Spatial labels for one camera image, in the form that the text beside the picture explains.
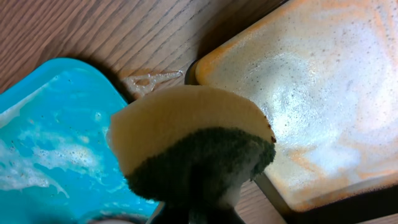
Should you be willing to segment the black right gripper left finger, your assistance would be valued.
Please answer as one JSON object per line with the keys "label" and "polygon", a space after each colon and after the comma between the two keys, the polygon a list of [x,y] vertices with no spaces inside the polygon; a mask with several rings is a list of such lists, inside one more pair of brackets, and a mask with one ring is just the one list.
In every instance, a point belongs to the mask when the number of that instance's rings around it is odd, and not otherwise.
{"label": "black right gripper left finger", "polygon": [[191,207],[160,203],[149,218],[149,224],[199,224],[199,217]]}

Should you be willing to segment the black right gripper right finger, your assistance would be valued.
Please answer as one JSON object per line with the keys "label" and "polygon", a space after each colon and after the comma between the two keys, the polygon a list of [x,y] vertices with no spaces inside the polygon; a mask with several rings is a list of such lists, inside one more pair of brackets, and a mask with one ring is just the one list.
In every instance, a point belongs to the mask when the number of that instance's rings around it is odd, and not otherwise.
{"label": "black right gripper right finger", "polygon": [[199,209],[199,211],[204,215],[205,224],[245,224],[244,220],[238,215],[233,207],[205,207]]}

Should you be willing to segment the green yellow sponge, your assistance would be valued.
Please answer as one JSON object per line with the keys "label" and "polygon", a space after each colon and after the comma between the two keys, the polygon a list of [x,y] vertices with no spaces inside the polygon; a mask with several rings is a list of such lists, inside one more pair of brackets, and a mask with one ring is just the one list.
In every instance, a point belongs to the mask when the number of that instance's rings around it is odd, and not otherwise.
{"label": "green yellow sponge", "polygon": [[231,208],[275,158],[275,137],[249,99],[200,85],[144,96],[110,119],[109,146],[129,188],[176,207]]}

